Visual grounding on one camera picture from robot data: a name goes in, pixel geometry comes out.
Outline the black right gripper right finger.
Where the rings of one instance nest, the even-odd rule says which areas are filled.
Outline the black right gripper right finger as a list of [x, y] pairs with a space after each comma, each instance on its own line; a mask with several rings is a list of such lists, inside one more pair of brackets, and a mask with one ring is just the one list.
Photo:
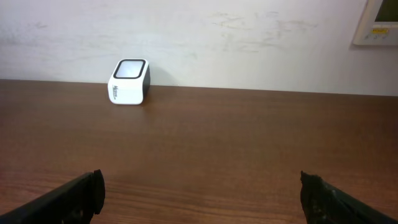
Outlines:
[[397, 224], [317, 175], [300, 173], [300, 201], [308, 224]]

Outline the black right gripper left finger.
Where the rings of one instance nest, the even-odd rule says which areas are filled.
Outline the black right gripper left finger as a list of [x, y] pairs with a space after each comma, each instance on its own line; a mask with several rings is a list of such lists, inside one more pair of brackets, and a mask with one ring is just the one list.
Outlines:
[[104, 178], [98, 169], [1, 215], [1, 223], [89, 223], [100, 214], [104, 200]]

